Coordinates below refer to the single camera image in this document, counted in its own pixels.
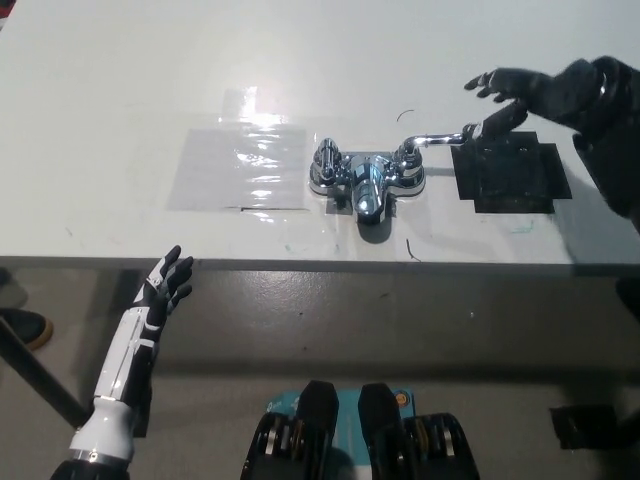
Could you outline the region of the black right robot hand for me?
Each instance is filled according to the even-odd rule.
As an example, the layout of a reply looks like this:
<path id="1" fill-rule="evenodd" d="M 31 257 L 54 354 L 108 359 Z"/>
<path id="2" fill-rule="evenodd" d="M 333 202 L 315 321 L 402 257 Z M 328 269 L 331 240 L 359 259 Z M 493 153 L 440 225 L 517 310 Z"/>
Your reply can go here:
<path id="1" fill-rule="evenodd" d="M 497 68 L 467 82 L 479 98 L 491 96 L 507 102 L 499 111 L 478 124 L 464 127 L 467 140 L 481 141 L 503 136 L 533 114 L 576 129 L 578 117 L 595 104 L 604 92 L 605 74 L 593 63 L 579 59 L 556 75 L 521 68 Z"/>

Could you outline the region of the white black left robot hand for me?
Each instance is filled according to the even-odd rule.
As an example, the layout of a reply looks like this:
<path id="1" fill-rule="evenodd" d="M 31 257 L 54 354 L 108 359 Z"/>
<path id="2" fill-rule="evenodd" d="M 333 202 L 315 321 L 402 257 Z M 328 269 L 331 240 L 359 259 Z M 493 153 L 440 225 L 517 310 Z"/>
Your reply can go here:
<path id="1" fill-rule="evenodd" d="M 96 383 L 93 412 L 71 441 L 74 459 L 120 468 L 131 463 L 134 431 L 146 409 L 160 339 L 168 317 L 192 291 L 193 263 L 174 246 L 123 312 Z"/>

